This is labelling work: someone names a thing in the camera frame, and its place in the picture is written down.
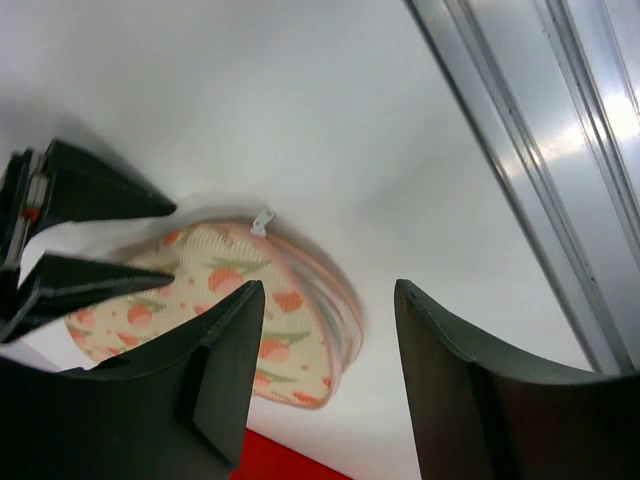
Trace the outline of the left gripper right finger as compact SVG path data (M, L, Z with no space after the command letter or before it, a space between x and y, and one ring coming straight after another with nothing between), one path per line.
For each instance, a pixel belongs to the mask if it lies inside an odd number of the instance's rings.
M517 348L413 282L394 291L405 389L425 479L635 479L639 377Z

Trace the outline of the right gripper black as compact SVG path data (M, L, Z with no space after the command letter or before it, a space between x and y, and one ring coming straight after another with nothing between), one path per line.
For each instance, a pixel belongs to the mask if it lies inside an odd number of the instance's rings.
M1 341L112 298L171 284L171 274L44 254L18 281L32 235L64 223L165 217L176 204L130 169L61 139L14 153L1 176Z

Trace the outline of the floral pink laundry bag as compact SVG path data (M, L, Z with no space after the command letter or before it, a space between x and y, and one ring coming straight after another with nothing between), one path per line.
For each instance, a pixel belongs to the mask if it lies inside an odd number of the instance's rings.
M201 221L126 251L126 266L171 283L68 314L72 340L99 363L211 315L237 342L233 362L253 372L255 396L324 407L362 348L362 315L337 272L272 220Z

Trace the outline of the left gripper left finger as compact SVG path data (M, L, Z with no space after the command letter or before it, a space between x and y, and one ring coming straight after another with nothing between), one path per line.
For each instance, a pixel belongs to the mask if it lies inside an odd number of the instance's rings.
M93 369L1 362L5 479L227 479L252 371L211 315Z

